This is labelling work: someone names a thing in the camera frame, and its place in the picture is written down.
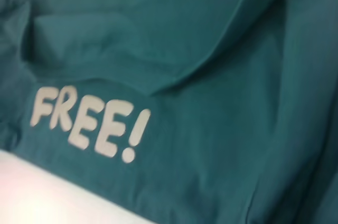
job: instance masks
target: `white table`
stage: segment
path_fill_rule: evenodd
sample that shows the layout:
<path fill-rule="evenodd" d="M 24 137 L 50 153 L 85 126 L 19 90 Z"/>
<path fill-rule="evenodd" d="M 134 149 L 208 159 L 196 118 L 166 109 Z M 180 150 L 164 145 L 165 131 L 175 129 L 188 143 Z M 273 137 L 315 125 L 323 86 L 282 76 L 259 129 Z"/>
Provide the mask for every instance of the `white table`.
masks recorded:
<path fill-rule="evenodd" d="M 151 224 L 16 156 L 0 151 L 1 224 Z"/>

